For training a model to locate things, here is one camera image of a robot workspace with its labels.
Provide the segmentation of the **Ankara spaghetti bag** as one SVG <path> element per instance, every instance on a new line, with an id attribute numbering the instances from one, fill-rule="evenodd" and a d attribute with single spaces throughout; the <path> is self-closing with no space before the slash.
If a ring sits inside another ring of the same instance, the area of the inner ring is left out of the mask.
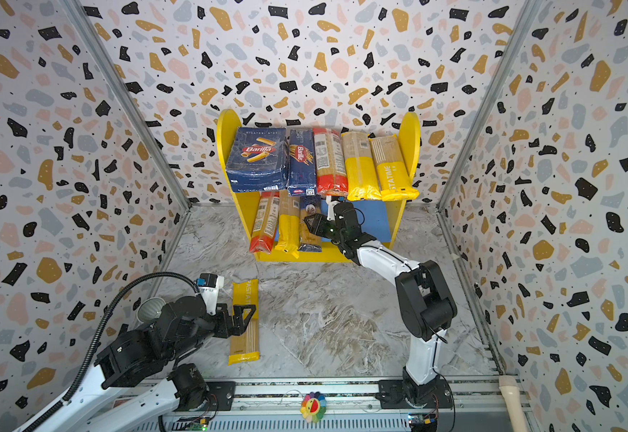
<path id="1" fill-rule="evenodd" d="M 314 214 L 321 214 L 320 198 L 317 195 L 302 196 L 301 209 L 299 210 L 299 252 L 320 253 L 322 251 L 321 237 L 312 234 L 308 229 L 305 219 Z"/>

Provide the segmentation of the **yellow spaghetti bag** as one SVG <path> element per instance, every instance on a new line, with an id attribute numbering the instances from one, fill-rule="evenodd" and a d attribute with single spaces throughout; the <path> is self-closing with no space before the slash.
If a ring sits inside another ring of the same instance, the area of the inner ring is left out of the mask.
<path id="1" fill-rule="evenodd" d="M 299 197 L 290 196 L 286 190 L 279 192 L 280 214 L 278 225 L 278 239 L 274 249 L 283 252 L 292 258 L 299 258 Z"/>
<path id="2" fill-rule="evenodd" d="M 347 199 L 380 201 L 381 192 L 368 136 L 363 132 L 348 131 L 341 135 L 345 170 L 348 181 Z"/>

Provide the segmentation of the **yellow Pastatime bag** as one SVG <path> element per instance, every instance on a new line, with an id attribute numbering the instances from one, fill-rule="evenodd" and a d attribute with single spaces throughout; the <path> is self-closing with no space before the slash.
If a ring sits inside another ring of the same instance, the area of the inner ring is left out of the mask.
<path id="1" fill-rule="evenodd" d="M 233 284 L 233 305 L 255 304 L 257 312 L 251 319 L 249 329 L 241 337 L 232 337 L 229 351 L 229 365 L 254 362 L 260 359 L 259 344 L 259 283 L 252 279 L 240 284 Z"/>
<path id="2" fill-rule="evenodd" d="M 395 135 L 384 136 L 370 139 L 370 142 L 382 201 L 418 198 L 419 192 L 412 187 L 398 138 Z"/>

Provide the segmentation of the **red spaghetti bag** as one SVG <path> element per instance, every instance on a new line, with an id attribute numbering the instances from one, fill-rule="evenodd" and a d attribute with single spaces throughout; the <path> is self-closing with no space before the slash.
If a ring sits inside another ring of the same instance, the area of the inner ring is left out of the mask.
<path id="1" fill-rule="evenodd" d="M 331 129 L 314 128 L 317 167 L 317 193 L 321 196 L 348 195 L 344 151 L 340 134 Z"/>
<path id="2" fill-rule="evenodd" d="M 270 254 L 274 249 L 274 238 L 280 214 L 280 193 L 261 193 L 256 218 L 251 233 L 250 253 Z"/>

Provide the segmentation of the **blue Barilla spaghetti box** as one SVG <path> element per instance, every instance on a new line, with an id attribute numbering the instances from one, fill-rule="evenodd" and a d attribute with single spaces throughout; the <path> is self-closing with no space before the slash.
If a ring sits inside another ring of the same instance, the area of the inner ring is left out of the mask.
<path id="1" fill-rule="evenodd" d="M 317 168 L 312 130 L 290 130 L 287 190 L 290 196 L 317 194 Z"/>

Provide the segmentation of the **blue Barilla rigatoni box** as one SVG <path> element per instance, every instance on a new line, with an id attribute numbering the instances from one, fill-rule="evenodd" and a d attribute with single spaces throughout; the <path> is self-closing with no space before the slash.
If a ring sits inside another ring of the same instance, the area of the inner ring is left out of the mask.
<path id="1" fill-rule="evenodd" d="M 239 128 L 226 163 L 232 192 L 284 190 L 290 173 L 287 139 L 285 128 Z"/>

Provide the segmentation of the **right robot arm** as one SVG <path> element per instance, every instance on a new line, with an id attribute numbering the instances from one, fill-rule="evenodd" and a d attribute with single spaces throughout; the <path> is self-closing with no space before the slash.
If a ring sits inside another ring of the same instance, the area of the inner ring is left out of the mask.
<path id="1" fill-rule="evenodd" d="M 402 322 L 411 334 L 400 396 L 382 391 L 382 401 L 405 401 L 424 407 L 438 401 L 443 381 L 438 362 L 445 335 L 457 316 L 457 305 L 439 265 L 402 257 L 362 230 L 352 203 L 334 203 L 330 217 L 316 213 L 304 218 L 307 230 L 330 240 L 344 257 L 395 286 Z"/>

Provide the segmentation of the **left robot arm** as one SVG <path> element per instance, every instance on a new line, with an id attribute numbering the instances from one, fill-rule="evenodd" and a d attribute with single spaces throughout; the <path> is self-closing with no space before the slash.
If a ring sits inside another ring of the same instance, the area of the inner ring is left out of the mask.
<path id="1" fill-rule="evenodd" d="M 74 380 L 57 401 L 20 429 L 126 431 L 172 411 L 201 407 L 218 411 L 218 396 L 211 392 L 197 366 L 184 363 L 184 358 L 210 338 L 245 334 L 256 311 L 254 304 L 227 307 L 220 303 L 210 313 L 198 294 L 167 303 L 156 320 L 113 340 L 97 354 L 92 366 L 85 367 L 82 378 Z M 99 412 L 167 365 L 173 368 L 160 383 L 105 414 Z"/>

